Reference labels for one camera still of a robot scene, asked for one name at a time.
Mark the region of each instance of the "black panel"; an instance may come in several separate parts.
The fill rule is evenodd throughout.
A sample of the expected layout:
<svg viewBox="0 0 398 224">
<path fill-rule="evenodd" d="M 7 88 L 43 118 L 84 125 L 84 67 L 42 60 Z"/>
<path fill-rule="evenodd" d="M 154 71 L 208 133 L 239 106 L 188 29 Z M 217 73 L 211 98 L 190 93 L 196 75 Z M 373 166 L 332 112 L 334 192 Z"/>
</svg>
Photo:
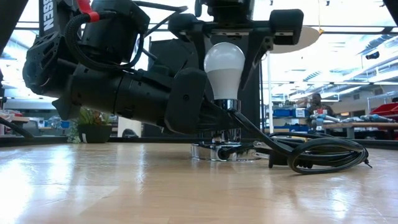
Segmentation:
<svg viewBox="0 0 398 224">
<path fill-rule="evenodd" d="M 168 57 L 162 57 L 163 63 L 170 66 L 172 70 L 178 71 L 180 63 L 176 62 L 184 62 L 188 59 L 187 64 L 185 67 L 195 67 L 198 68 L 198 59 L 195 53 L 195 48 L 190 43 L 185 43 L 180 40 L 173 40 L 178 42 L 178 44 L 182 45 L 183 47 L 173 47 L 173 49 L 169 49 L 168 46 L 170 45 L 170 40 L 160 40 L 160 41 L 153 41 L 150 45 L 150 52 L 156 56 L 164 54 L 165 52 L 169 55 Z M 242 40 L 231 40 L 227 37 L 217 36 L 212 38 L 212 43 L 216 44 L 219 42 L 231 42 L 236 44 L 241 48 L 243 52 L 246 52 L 247 49 L 247 39 L 243 38 Z M 260 72 L 259 68 L 257 67 L 256 71 L 254 71 L 254 75 L 249 79 L 248 85 L 244 90 L 238 91 L 238 98 L 241 100 L 241 108 L 242 113 L 252 121 L 258 128 L 260 127 L 260 88 L 259 88 L 259 77 Z M 213 91 L 211 86 L 208 86 L 206 89 L 206 94 L 210 99 L 213 98 Z M 197 136 L 191 135 L 182 135 L 182 134 L 173 134 L 167 135 L 162 134 L 160 129 L 155 126 L 151 126 L 148 124 L 144 125 L 144 130 L 142 132 L 143 137 L 185 137 L 185 138 L 195 138 Z M 243 131 L 242 138 L 250 138 L 252 137 L 249 133 Z"/>
</svg>

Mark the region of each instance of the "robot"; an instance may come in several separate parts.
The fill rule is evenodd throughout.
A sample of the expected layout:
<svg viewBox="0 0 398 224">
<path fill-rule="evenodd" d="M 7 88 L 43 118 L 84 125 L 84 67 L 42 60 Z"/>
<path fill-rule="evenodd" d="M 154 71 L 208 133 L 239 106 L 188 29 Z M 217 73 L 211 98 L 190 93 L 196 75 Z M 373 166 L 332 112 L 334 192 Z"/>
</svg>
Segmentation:
<svg viewBox="0 0 398 224">
<path fill-rule="evenodd" d="M 2 0 L 5 6 L 2 8 L 11 12 L 11 16 L 2 25 L 5 31 L 0 38 L 1 49 L 6 44 L 4 40 L 11 36 L 26 2 Z M 208 14 L 214 17 L 212 22 L 197 19 L 202 14 L 202 4 L 208 6 Z M 141 7 L 174 13 L 148 29 L 150 18 Z M 295 45 L 299 41 L 301 10 L 275 10 L 269 21 L 254 21 L 253 7 L 254 0 L 197 0 L 193 15 L 181 13 L 186 7 L 145 1 L 94 0 L 90 5 L 89 0 L 40 0 L 39 35 L 27 52 L 23 78 L 34 93 L 58 98 L 53 105 L 64 120 L 76 118 L 80 107 L 85 106 L 154 124 L 165 133 L 245 128 L 262 141 L 252 147 L 266 145 L 272 149 L 266 152 L 276 158 L 273 164 L 289 165 L 301 174 L 336 172 L 368 163 L 368 152 L 356 142 L 311 136 L 313 140 L 298 146 L 295 142 L 271 139 L 272 136 L 263 134 L 239 111 L 226 110 L 206 97 L 205 87 L 209 84 L 203 62 L 212 35 L 248 36 L 239 88 L 245 87 L 261 58 L 274 45 Z M 167 21 L 171 33 L 194 44 L 199 68 L 182 65 L 182 69 L 173 71 L 157 58 L 148 71 L 133 69 L 142 53 L 154 58 L 143 49 L 144 38 Z M 131 60 L 135 46 L 137 50 Z M 323 159 L 314 155 L 325 144 L 337 144 L 349 152 L 342 154 L 340 150 Z M 318 151 L 314 154 L 301 155 L 315 147 Z M 219 153 L 228 157 L 239 149 L 234 147 Z M 317 164 L 332 167 L 298 168 L 312 168 Z"/>
</svg>

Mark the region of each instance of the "white light bulb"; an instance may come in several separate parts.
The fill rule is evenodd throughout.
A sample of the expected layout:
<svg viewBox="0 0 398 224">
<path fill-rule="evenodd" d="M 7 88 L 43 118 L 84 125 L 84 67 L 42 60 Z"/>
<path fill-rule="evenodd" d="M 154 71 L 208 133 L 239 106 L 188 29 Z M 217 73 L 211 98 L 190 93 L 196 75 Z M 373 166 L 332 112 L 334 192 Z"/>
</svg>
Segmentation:
<svg viewBox="0 0 398 224">
<path fill-rule="evenodd" d="M 214 99 L 237 100 L 244 66 L 242 50 L 231 43 L 218 43 L 207 52 L 204 66 Z"/>
</svg>

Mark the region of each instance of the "red object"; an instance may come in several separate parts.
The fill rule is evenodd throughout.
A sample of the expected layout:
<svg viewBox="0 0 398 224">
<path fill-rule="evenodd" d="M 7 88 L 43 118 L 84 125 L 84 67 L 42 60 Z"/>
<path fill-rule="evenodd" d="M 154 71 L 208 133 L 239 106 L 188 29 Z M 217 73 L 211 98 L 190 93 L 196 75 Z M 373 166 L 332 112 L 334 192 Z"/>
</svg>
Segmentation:
<svg viewBox="0 0 398 224">
<path fill-rule="evenodd" d="M 380 116 L 389 116 L 398 114 L 398 103 L 387 103 L 374 109 L 371 114 L 378 114 Z"/>
<path fill-rule="evenodd" d="M 91 9 L 90 0 L 77 0 L 79 9 L 82 13 L 88 14 L 90 16 L 90 22 L 97 22 L 100 19 L 98 12 Z"/>
</svg>

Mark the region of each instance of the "ceiling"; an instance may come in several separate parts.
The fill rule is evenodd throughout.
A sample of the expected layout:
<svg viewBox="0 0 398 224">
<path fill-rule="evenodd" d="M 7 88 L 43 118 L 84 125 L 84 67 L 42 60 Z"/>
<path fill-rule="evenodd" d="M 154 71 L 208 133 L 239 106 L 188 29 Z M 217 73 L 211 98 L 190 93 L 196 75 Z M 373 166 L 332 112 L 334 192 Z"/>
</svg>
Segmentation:
<svg viewBox="0 0 398 224">
<path fill-rule="evenodd" d="M 39 20 L 38 2 L 39 0 L 29 0 L 20 19 L 21 26 L 37 27 Z M 150 0 L 149 2 L 173 6 L 186 5 L 189 7 L 187 12 L 193 13 L 195 1 Z M 382 0 L 332 0 L 329 6 L 326 6 L 326 1 L 323 0 L 274 0 L 272 6 L 270 6 L 270 3 L 270 0 L 256 0 L 255 20 L 268 20 L 269 14 L 274 9 L 298 8 L 305 14 L 304 24 L 306 25 L 321 27 L 395 26 L 388 10 L 385 7 L 380 7 Z M 144 8 L 144 10 L 151 17 L 151 22 L 155 23 L 170 14 L 168 11 L 158 9 Z M 203 12 L 201 20 L 212 20 L 212 17 L 205 13 L 205 6 Z M 25 52 L 33 44 L 35 35 L 36 31 L 31 30 L 14 31 L 11 41 L 2 55 L 3 58 L 0 59 L 0 68 L 5 75 L 7 86 L 17 88 L 24 86 L 21 71 Z M 169 32 L 155 32 L 151 36 L 152 40 L 175 38 Z M 271 55 L 271 80 L 274 83 L 272 84 L 272 95 L 275 98 L 296 98 L 301 93 L 307 94 L 314 90 L 324 91 L 322 87 L 325 86 L 325 82 L 366 82 L 370 78 L 376 80 L 375 76 L 380 75 L 379 73 L 374 72 L 373 75 L 369 74 L 368 71 L 364 73 L 364 69 L 398 54 L 395 50 L 398 43 L 395 37 L 381 41 L 379 45 L 369 44 L 372 40 L 379 39 L 384 40 L 380 35 L 323 34 L 315 44 L 306 49 L 289 54 Z M 363 54 L 369 54 L 372 50 L 375 51 L 373 46 L 378 47 L 377 50 L 381 53 L 380 58 L 364 60 Z M 384 73 L 390 74 L 390 78 L 394 78 L 395 75 L 391 74 L 395 73 L 389 73 L 389 71 L 393 70 L 395 64 L 394 62 L 389 63 L 391 66 L 386 67 Z M 262 64 L 264 81 L 267 81 L 267 60 L 264 60 Z"/>
</svg>

